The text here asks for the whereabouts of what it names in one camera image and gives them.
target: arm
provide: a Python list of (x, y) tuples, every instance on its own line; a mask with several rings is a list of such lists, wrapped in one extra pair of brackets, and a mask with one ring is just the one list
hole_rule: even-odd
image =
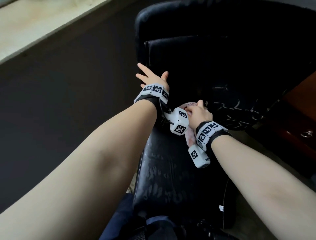
[[(163, 80), (146, 67), (146, 84)], [(53, 172), (0, 215), (3, 239), (97, 239), (126, 192), (157, 118), (140, 100), (103, 123)]]
[[(193, 129), (203, 121), (213, 120), (207, 110), (198, 106), (190, 111)], [(270, 158), (230, 136), (217, 137), (211, 148), (227, 175), (278, 239), (315, 239), (316, 193)]]

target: black leather chair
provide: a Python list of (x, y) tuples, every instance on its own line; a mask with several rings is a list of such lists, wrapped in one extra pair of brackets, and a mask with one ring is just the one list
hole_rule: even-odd
[[(252, 126), (316, 70), (316, 13), (271, 1), (172, 1), (137, 16), (137, 60), (169, 71), (168, 105), (203, 99), (228, 129)], [(156, 126), (143, 151), (133, 211), (234, 222), (235, 186), (216, 159), (197, 169), (184, 136)], [(224, 213), (219, 210), (224, 206)]]

